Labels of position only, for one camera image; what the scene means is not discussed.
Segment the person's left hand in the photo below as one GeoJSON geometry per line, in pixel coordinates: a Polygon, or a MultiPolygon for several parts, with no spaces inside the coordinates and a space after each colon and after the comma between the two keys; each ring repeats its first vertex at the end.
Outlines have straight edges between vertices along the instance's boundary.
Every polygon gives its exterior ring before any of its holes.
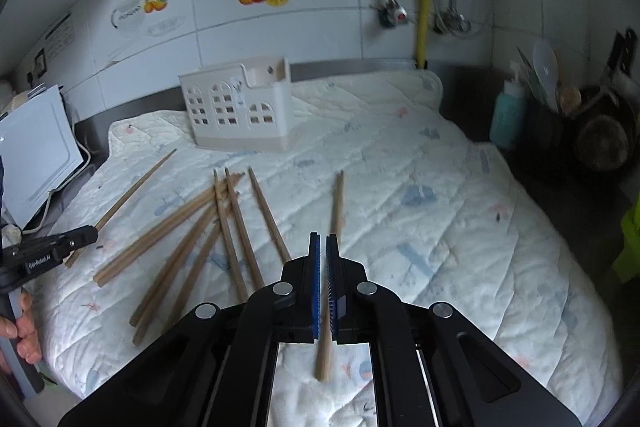
{"type": "Polygon", "coordinates": [[[22,315],[15,322],[7,317],[0,317],[0,335],[2,338],[16,340],[18,355],[28,364],[35,365],[41,361],[42,351],[32,315],[32,296],[27,291],[21,292],[20,306],[22,315]]]}

